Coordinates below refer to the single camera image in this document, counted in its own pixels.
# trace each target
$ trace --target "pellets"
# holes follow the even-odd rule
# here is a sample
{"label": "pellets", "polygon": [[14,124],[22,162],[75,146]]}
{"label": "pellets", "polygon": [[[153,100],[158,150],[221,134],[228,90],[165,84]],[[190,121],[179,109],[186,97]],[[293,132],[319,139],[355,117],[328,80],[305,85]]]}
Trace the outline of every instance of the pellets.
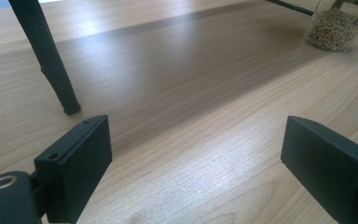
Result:
{"label": "pellets", "polygon": [[358,35],[358,16],[337,8],[314,15],[305,40],[319,49],[345,51]]}

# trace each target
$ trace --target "wooden table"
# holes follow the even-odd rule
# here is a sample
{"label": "wooden table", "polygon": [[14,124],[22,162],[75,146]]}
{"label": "wooden table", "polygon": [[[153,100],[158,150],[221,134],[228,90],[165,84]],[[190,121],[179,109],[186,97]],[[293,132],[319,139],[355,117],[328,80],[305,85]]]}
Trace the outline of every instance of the wooden table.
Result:
{"label": "wooden table", "polygon": [[335,223],[280,153],[289,115],[358,143],[358,40],[310,47],[310,17],[262,1],[42,8],[82,112],[62,113],[1,8],[0,174],[31,173],[75,124],[106,114],[113,163],[78,223]]}

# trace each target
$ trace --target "black leg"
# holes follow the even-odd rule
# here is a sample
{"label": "black leg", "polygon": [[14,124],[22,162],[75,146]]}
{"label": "black leg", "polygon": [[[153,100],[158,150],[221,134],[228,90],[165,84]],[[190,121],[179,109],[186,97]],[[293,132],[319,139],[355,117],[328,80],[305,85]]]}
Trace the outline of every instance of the black leg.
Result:
{"label": "black leg", "polygon": [[39,2],[37,0],[9,0],[9,3],[31,43],[42,73],[56,92],[63,111],[67,115],[79,112],[80,105]]}

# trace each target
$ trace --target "clear plastic container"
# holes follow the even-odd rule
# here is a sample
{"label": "clear plastic container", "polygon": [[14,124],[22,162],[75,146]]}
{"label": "clear plastic container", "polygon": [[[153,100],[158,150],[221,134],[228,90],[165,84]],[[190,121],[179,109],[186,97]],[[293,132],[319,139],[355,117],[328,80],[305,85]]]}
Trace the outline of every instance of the clear plastic container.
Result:
{"label": "clear plastic container", "polygon": [[358,1],[321,0],[305,41],[318,49],[345,51],[358,36]]}

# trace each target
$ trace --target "transparent container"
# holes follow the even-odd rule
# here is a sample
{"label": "transparent container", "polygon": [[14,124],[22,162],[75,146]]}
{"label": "transparent container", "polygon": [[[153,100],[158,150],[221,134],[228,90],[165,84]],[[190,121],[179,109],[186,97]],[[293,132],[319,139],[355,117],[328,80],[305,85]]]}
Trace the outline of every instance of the transparent container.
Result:
{"label": "transparent container", "polygon": [[321,0],[304,35],[318,49],[345,51],[358,36],[358,1]]}

